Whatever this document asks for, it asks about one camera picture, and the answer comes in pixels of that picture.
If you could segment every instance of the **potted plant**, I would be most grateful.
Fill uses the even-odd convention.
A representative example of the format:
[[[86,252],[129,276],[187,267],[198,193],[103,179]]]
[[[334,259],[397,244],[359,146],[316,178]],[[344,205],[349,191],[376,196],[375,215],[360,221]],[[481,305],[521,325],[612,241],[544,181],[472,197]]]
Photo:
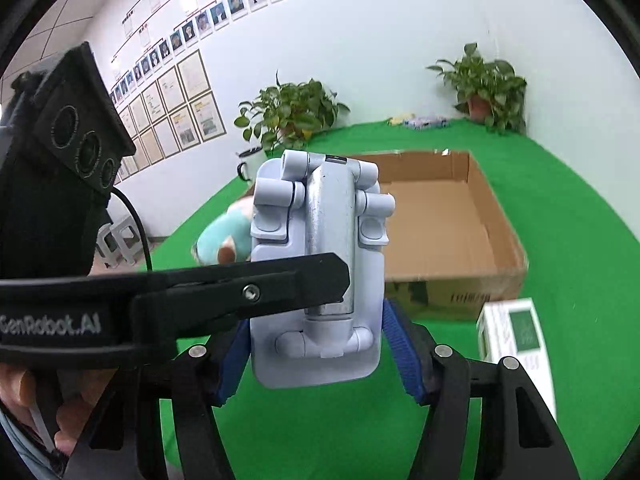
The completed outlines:
[[[299,150],[313,134],[334,126],[338,113],[350,111],[347,105],[336,102],[336,96],[314,79],[280,84],[276,72],[276,86],[260,90],[254,101],[238,105],[240,116],[234,124],[244,128],[244,140],[255,136],[267,152],[277,146]]]
[[[427,68],[438,72],[445,85],[456,89],[455,108],[468,114],[471,120],[500,132],[507,128],[526,132],[523,114],[527,82],[515,75],[510,63],[502,59],[485,62],[478,52],[478,44],[467,43],[460,60],[452,63],[439,59]]]

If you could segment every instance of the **white box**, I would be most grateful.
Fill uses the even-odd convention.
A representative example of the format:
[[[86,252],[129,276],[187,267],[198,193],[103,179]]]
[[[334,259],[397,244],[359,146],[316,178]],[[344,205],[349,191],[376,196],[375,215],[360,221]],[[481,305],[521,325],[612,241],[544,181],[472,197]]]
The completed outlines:
[[[527,298],[485,303],[476,330],[480,358],[495,364],[503,357],[515,357],[556,418],[551,368],[533,300]]]

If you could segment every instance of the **green mat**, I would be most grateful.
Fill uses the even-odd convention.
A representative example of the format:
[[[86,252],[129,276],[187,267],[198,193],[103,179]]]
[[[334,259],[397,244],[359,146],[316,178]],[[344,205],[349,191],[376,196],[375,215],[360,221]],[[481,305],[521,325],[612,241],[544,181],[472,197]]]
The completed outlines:
[[[457,121],[416,132],[360,124],[314,139],[311,151],[470,150],[530,261],[523,297],[534,299],[556,390],[558,423],[582,480],[602,480],[640,422],[640,244],[603,199],[532,140]],[[153,254],[157,269],[193,266],[190,247],[244,190],[234,180]],[[473,323],[423,321],[439,342],[478,357]],[[186,348],[193,340],[181,341]],[[250,366],[238,394],[215,409],[238,480],[404,480],[426,409],[406,395],[385,346],[364,380],[267,390]],[[472,402],[463,473],[474,474],[479,402]],[[178,463],[169,402],[167,456]]]

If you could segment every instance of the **plastic stool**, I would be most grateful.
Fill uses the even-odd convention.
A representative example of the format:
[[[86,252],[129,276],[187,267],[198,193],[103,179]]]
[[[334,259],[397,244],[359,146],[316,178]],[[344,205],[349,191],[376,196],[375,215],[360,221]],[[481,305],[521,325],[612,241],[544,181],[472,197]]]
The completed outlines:
[[[124,235],[127,230],[132,234],[132,236],[125,239]],[[120,219],[120,221],[115,222],[111,226],[111,234],[116,240],[120,253],[126,262],[129,265],[134,265],[136,263],[136,254],[142,251],[142,239],[140,238],[140,232],[136,227],[136,223],[133,221],[133,217],[125,216]]]
[[[118,266],[118,258],[122,256],[122,252],[118,247],[117,241],[111,234],[111,224],[105,224],[98,229],[95,248],[98,251],[98,256],[100,256],[101,261],[107,267]]]

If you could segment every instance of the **camera lens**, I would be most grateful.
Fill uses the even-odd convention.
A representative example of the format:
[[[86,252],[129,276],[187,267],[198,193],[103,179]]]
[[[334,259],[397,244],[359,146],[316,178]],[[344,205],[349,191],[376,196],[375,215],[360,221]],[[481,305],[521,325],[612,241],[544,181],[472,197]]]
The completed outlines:
[[[93,172],[100,157],[100,139],[95,132],[89,132],[84,136],[78,149],[78,171],[83,176]]]
[[[72,106],[65,106],[58,112],[51,128],[51,137],[54,145],[58,148],[68,146],[76,132],[76,128],[78,128],[78,114],[76,114],[76,110]]]
[[[113,178],[113,170],[115,168],[115,164],[113,160],[109,159],[102,166],[102,173],[100,174],[100,183],[103,188],[108,188],[111,183],[111,179]]]

